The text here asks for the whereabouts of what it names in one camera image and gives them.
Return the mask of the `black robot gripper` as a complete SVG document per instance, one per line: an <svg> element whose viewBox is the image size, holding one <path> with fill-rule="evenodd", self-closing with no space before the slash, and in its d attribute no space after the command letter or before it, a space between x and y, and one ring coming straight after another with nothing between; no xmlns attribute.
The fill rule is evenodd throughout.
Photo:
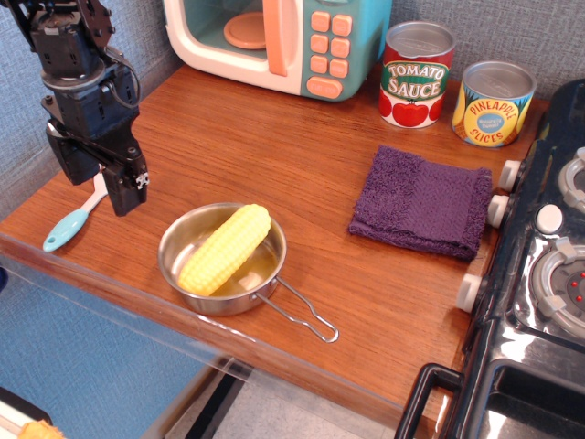
<svg viewBox="0 0 585 439"><path fill-rule="evenodd" d="M52 127L49 145L74 186L102 171L114 213L123 217L146 202L150 177L132 125L139 114L140 86L126 63L101 61L89 75L59 78L41 73L53 92L45 105Z"/></svg>

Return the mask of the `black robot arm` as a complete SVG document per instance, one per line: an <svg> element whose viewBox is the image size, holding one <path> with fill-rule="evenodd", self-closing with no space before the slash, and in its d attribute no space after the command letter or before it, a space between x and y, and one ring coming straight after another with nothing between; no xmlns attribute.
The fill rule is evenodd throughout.
<svg viewBox="0 0 585 439"><path fill-rule="evenodd" d="M50 93L46 134L65 176L80 185L102 174L113 210L125 216L147 199L144 154L132 133L140 83L109 44L112 12L99 1L4 1L41 63Z"/></svg>

